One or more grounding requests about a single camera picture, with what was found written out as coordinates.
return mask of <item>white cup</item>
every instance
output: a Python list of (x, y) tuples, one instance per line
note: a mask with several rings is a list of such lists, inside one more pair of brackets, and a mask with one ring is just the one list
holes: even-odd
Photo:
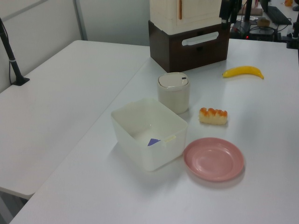
[(166, 73), (158, 78), (159, 101), (176, 114), (184, 113), (189, 107), (190, 82), (184, 73)]

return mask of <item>desk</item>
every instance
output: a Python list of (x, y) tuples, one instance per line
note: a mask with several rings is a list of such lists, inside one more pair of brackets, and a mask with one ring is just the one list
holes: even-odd
[[(278, 52), (288, 60), (274, 60)], [(224, 70), (244, 64), (260, 68), (265, 79), (222, 78)], [(203, 137), (236, 144), (245, 170), (228, 182), (196, 178), (182, 157), (144, 172), (122, 152), (111, 111), (143, 97), (157, 98), (156, 81), (163, 73), (147, 60), (11, 224), (297, 223), (297, 50), (232, 39), (226, 61), (185, 72), (191, 84), (190, 108), (181, 114), (189, 124), (186, 144)], [(200, 124), (203, 106), (227, 110), (228, 125)]]
[(0, 190), (29, 199), (149, 53), (147, 47), (76, 41), (29, 73), (28, 83), (2, 92)]

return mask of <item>cup lid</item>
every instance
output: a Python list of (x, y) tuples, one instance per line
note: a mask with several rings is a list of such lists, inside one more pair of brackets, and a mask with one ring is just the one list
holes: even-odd
[(187, 75), (181, 72), (166, 73), (159, 77), (158, 82), (160, 86), (167, 89), (180, 89), (189, 83)]

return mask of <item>white box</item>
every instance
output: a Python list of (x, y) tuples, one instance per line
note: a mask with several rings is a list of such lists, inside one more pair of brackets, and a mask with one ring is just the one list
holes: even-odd
[[(116, 138), (140, 167), (153, 171), (183, 153), (187, 122), (155, 99), (144, 98), (111, 113)], [(150, 139), (160, 140), (148, 146)]]
[(150, 0), (150, 21), (168, 35), (221, 24), (221, 2), (222, 0)]

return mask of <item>keyboard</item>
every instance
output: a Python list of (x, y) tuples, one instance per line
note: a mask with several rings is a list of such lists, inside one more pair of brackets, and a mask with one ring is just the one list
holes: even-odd
[(278, 25), (291, 25), (291, 21), (275, 6), (268, 6), (267, 15), (273, 23)]

